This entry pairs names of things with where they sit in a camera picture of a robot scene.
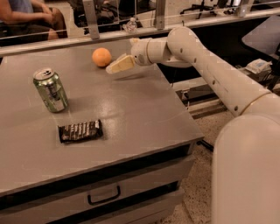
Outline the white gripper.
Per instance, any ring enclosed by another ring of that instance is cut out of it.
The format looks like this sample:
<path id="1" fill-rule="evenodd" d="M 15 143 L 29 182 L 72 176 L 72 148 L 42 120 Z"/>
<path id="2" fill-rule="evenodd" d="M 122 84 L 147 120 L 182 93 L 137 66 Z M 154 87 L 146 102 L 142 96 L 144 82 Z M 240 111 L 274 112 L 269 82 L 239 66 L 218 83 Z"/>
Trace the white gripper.
<path id="1" fill-rule="evenodd" d="M 110 63 L 106 67 L 106 72 L 108 74 L 116 74 L 122 71 L 131 69 L 135 62 L 139 66 L 148 66 L 151 64 L 148 57 L 148 44 L 151 41 L 151 38 L 132 38 L 130 40 L 131 55 L 126 53 L 120 55 L 115 61 Z"/>

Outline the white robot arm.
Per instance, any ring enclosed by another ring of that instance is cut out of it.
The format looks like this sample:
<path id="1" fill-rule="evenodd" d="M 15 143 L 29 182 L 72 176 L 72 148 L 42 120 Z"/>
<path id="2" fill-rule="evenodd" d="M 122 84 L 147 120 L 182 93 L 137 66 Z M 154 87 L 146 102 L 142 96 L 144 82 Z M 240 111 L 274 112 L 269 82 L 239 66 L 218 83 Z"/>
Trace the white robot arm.
<path id="1" fill-rule="evenodd" d="M 234 116 L 214 145 L 212 224 L 280 224 L 280 97 L 210 52 L 187 27 L 130 43 L 108 73 L 189 63 Z"/>

